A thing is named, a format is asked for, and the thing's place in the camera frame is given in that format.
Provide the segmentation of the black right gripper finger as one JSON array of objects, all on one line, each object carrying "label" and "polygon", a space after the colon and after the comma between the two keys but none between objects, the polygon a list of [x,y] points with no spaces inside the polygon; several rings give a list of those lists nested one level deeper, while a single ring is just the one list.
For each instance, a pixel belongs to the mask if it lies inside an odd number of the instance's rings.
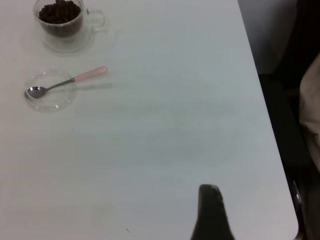
[{"label": "black right gripper finger", "polygon": [[198,191],[197,220],[192,240],[234,240],[223,196],[215,185],[202,184]]}]

